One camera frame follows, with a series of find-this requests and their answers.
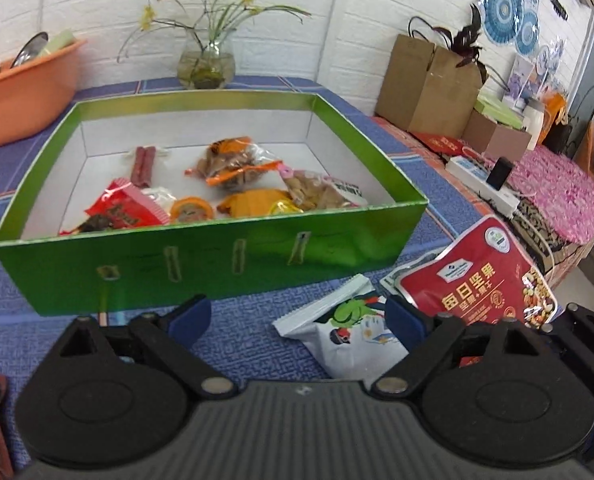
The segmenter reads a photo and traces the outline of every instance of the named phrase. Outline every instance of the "glass vase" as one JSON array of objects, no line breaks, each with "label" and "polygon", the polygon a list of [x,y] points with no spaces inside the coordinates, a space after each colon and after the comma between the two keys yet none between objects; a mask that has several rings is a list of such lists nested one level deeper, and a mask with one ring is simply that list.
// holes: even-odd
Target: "glass vase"
[{"label": "glass vase", "polygon": [[177,77],[189,89],[210,90],[224,88],[235,76],[235,57],[230,40],[204,41],[201,50],[192,35],[179,59]]}]

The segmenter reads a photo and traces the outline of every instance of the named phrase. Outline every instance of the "gray ribbed surface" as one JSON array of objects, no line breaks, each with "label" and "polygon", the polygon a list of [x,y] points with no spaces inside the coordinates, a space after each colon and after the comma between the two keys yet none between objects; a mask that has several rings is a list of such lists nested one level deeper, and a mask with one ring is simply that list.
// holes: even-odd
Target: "gray ribbed surface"
[{"label": "gray ribbed surface", "polygon": [[573,480],[594,477],[574,461],[534,472],[495,470],[467,462],[436,444],[408,406],[373,399],[363,393],[358,383],[253,382],[236,399],[203,403],[170,446],[140,462],[111,472],[65,472],[33,465],[18,478]]}]

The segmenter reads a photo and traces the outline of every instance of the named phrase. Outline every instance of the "power strip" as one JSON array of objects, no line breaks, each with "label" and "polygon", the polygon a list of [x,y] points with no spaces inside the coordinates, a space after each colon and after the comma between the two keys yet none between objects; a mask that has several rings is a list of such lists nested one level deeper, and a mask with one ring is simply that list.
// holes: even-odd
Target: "power strip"
[{"label": "power strip", "polygon": [[490,184],[486,182],[488,173],[467,158],[464,158],[463,156],[453,156],[448,164],[446,164],[446,170],[448,173],[461,180],[481,198],[491,202],[493,207],[500,214],[507,218],[512,218],[514,212],[517,211],[519,199],[510,191],[510,189],[503,186],[497,191],[490,186]]}]

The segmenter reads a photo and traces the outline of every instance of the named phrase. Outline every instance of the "white bottle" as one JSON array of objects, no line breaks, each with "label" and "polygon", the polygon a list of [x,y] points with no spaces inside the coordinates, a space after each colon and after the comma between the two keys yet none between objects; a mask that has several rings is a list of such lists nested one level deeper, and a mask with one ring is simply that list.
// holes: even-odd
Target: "white bottle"
[{"label": "white bottle", "polygon": [[545,107],[542,102],[536,99],[530,99],[528,106],[523,111],[523,127],[531,135],[530,142],[528,144],[529,150],[534,150],[543,128],[543,118]]}]

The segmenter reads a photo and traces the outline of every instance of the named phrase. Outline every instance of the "orange plastic basin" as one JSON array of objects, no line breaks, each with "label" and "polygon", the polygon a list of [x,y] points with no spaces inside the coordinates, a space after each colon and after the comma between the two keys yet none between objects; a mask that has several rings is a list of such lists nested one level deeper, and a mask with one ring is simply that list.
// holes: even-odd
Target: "orange plastic basin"
[{"label": "orange plastic basin", "polygon": [[42,131],[72,101],[79,76],[78,49],[86,40],[0,72],[0,146]]}]

